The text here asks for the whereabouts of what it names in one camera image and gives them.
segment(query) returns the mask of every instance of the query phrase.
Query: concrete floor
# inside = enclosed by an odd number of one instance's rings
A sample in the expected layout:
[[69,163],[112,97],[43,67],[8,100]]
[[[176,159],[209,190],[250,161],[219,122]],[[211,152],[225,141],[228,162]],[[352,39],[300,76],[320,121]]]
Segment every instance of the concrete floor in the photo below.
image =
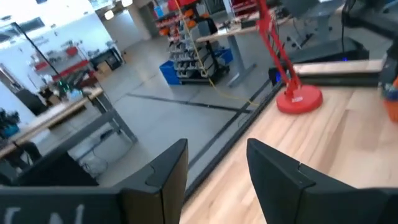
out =
[[[302,23],[297,21],[296,25],[300,31]],[[330,38],[339,38],[340,17],[332,17],[331,25],[333,30]],[[292,21],[280,27],[282,40],[286,39],[287,34],[294,33]],[[371,51],[371,58],[381,58],[391,44],[390,40],[365,29],[346,28],[345,34],[363,43]],[[237,40],[246,66],[254,62],[257,63],[257,68],[240,85],[229,88],[226,84],[236,73],[232,62],[229,75],[216,87],[229,95],[248,99],[267,81],[267,69],[273,62],[258,33],[239,35]],[[316,42],[313,39],[308,45]],[[228,47],[226,39],[220,39],[220,44]],[[287,50],[291,51],[289,45],[287,44]],[[190,185],[248,117],[248,114],[239,110],[255,108],[248,106],[245,100],[225,98],[211,86],[168,86],[159,71],[159,65],[168,60],[167,47],[167,39],[163,37],[131,46],[127,50],[132,55],[131,62],[115,70],[101,83],[114,107],[139,139],[138,143],[132,145],[123,136],[114,135],[97,147],[94,153],[85,157],[92,172],[102,173],[98,176],[102,186],[112,186],[133,174],[180,138],[188,139],[190,170],[187,185]],[[270,89],[271,85],[266,86],[254,101],[260,102]],[[143,96],[227,106],[231,110],[182,105]],[[40,150],[46,153],[98,114],[89,106],[82,114],[53,130],[51,136],[40,144]],[[77,157],[84,153],[98,140],[98,135],[108,128],[98,130],[91,138],[71,150],[70,154]]]

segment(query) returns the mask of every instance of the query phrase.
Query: yellow cable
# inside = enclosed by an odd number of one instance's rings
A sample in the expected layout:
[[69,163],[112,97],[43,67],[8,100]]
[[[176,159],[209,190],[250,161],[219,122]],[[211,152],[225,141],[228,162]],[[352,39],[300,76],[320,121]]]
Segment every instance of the yellow cable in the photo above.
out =
[[[174,0],[174,1],[175,1],[175,4],[176,4],[177,7],[178,7],[178,11],[180,12],[180,15],[181,15],[182,21],[183,21],[183,23],[184,23],[184,26],[185,26],[186,30],[188,31],[189,38],[191,39],[191,41],[192,41],[192,43],[193,43],[193,49],[195,50],[195,53],[196,53],[196,55],[198,56],[198,61],[199,61],[199,63],[200,63],[200,66],[201,66],[201,68],[203,69],[203,71],[205,71],[205,75],[208,77],[206,68],[205,68],[203,62],[201,61],[201,58],[199,57],[199,52],[198,52],[198,49],[197,49],[197,47],[196,47],[196,45],[195,45],[195,41],[193,40],[193,38],[192,38],[192,36],[191,36],[191,32],[190,32],[190,30],[189,30],[189,28],[188,28],[188,24],[187,24],[187,22],[185,21],[184,15],[182,14],[182,10],[181,10],[180,4],[177,2],[177,0]],[[213,81],[211,80],[211,78],[208,78],[208,79],[209,79],[210,85],[215,89],[215,91],[216,91],[220,96],[222,96],[222,97],[224,97],[224,98],[233,99],[233,100],[245,101],[245,102],[248,102],[250,105],[253,105],[253,106],[259,106],[258,103],[254,103],[254,102],[252,102],[250,99],[242,98],[242,97],[240,97],[240,96],[233,96],[233,95],[224,93],[223,91],[217,89],[216,85],[213,83]]]

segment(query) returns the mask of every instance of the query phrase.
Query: standing desk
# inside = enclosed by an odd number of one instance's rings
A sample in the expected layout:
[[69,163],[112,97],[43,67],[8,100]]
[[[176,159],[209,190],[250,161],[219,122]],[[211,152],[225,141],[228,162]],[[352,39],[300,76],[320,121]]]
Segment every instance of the standing desk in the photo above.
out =
[[[331,64],[296,68],[308,76],[316,75],[315,70],[331,69],[361,76],[365,71],[379,72],[383,65],[381,60]],[[320,108],[289,115],[277,109],[273,96],[284,89],[275,86],[262,108],[254,112],[257,118],[243,125],[244,134],[185,204],[181,224],[265,223],[249,174],[248,138],[353,187],[398,187],[398,124],[389,120],[376,87],[377,79],[369,88],[321,87],[324,102]]]
[[[51,127],[51,125],[59,122],[61,119],[74,113],[76,110],[79,110],[86,103],[91,102],[95,107],[98,108],[99,112],[101,112],[101,116],[70,136],[48,154],[44,155],[44,157],[37,161],[30,169],[27,169],[21,173],[18,181],[21,181],[23,178],[28,178],[28,173],[31,175],[33,172],[40,172],[45,167],[42,166],[43,164],[48,164],[49,166],[54,162],[54,160],[58,159],[61,155],[67,154],[68,150],[77,146],[80,142],[82,142],[82,140],[86,139],[106,123],[109,123],[114,131],[124,132],[132,142],[137,141],[134,133],[123,121],[119,113],[113,108],[112,104],[104,95],[104,91],[101,88],[85,88],[83,91],[86,94],[86,97],[76,101],[62,102],[50,108],[46,112],[39,115],[26,127],[22,128],[19,133],[10,138],[10,144],[0,150],[0,159],[2,159],[5,155],[16,150],[18,145],[29,141],[34,136]],[[71,162],[71,158],[66,160],[64,159],[64,161]]]
[[[254,13],[251,14],[248,17],[248,20],[256,20],[259,19],[259,13]],[[240,21],[242,18],[246,18],[247,15],[243,15],[243,16],[239,16],[234,18],[234,21]],[[287,17],[285,19],[280,19],[277,21],[278,25],[282,25],[283,23],[285,23],[286,21],[288,21],[290,18]],[[239,51],[239,46],[238,43],[236,41],[235,35],[239,35],[239,34],[246,34],[249,32],[256,32],[258,29],[256,26],[254,27],[247,27],[242,29],[240,24],[236,25],[236,26],[232,26],[231,28],[222,28],[222,29],[218,29],[218,32],[215,34],[211,34],[208,36],[204,36],[204,37],[200,37],[197,38],[197,42],[206,42],[206,41],[213,41],[213,40],[217,40],[223,37],[226,37],[229,43],[229,47],[231,48],[232,51],[232,55],[234,58],[234,61],[236,63],[236,66],[238,68],[238,73],[228,82],[228,86],[230,87],[234,87],[236,85],[238,85],[241,80],[248,76],[253,69],[256,67],[256,64],[253,63],[251,64],[248,68],[245,68],[244,63],[243,63],[243,59],[242,59],[242,55]]]

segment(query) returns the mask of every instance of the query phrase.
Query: ceiling light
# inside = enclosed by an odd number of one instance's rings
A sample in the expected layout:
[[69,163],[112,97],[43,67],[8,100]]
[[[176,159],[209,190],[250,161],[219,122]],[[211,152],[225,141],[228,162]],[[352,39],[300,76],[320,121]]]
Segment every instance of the ceiling light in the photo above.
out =
[[112,19],[113,16],[114,16],[113,11],[112,10],[108,10],[107,12],[105,12],[104,16],[105,16],[106,20]]
[[122,0],[123,7],[128,7],[131,4],[132,4],[132,0]]

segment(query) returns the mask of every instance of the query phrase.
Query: blue bin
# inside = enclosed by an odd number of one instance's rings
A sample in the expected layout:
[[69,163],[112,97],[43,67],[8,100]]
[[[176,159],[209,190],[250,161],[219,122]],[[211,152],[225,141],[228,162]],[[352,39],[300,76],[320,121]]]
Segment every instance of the blue bin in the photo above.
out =
[[217,57],[221,57],[225,61],[225,64],[231,63],[232,60],[234,59],[232,56],[231,49],[217,50],[217,51],[215,51],[215,55]]
[[174,69],[172,61],[166,61],[159,67],[169,85],[181,85],[180,79],[177,77],[177,71]]

